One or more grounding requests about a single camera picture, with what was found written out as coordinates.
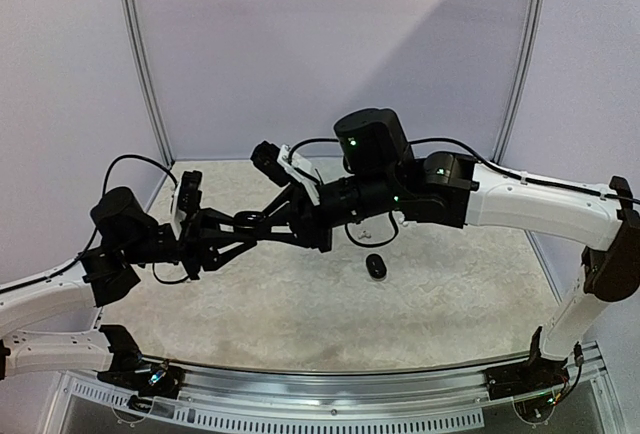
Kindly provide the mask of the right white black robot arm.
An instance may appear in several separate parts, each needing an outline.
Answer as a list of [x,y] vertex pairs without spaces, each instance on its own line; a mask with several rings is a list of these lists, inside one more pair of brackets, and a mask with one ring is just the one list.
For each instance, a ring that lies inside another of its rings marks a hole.
[[285,225],[284,242],[327,251],[334,228],[399,212],[409,222],[517,228],[584,245],[577,285],[518,366],[524,389],[552,378],[555,361],[568,356],[599,315],[638,290],[639,214],[624,178],[607,184],[536,178],[492,164],[462,143],[418,158],[389,108],[348,114],[334,133],[347,174],[330,183],[313,176],[296,147],[265,143],[254,150],[254,165],[283,188],[263,212],[245,216],[259,237],[269,239]]

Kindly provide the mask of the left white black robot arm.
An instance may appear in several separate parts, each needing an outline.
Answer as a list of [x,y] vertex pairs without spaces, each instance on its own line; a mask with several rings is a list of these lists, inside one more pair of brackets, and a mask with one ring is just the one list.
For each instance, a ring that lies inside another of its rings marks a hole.
[[88,332],[29,333],[26,326],[58,314],[115,303],[139,283],[136,266],[182,265],[188,278],[220,268],[257,243],[258,213],[228,216],[199,206],[197,189],[179,195],[174,219],[161,224],[127,187],[108,191],[90,216],[98,247],[64,266],[10,283],[1,290],[1,376],[86,369],[128,388],[155,384],[164,366],[150,367],[128,330],[103,325]]

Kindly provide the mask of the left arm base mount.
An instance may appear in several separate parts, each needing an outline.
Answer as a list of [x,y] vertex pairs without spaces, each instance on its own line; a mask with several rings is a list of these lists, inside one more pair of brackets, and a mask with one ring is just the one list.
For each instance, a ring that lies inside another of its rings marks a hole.
[[106,371],[97,373],[97,379],[121,388],[135,391],[140,397],[177,399],[185,380],[185,370],[168,359],[147,362],[128,330],[121,325],[102,325],[99,332],[108,341],[112,355]]

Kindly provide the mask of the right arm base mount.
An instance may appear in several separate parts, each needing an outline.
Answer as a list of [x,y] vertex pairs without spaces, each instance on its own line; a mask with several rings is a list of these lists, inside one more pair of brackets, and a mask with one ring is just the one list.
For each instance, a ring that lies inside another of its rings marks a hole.
[[578,373],[574,382],[570,383],[567,359],[556,361],[542,356],[540,348],[542,330],[543,327],[539,326],[534,332],[525,361],[491,367],[483,371],[491,400],[551,389],[553,386],[562,384],[560,392],[549,401],[550,404],[557,405],[575,389],[580,381],[584,364],[581,344],[576,342],[573,346],[573,357]]

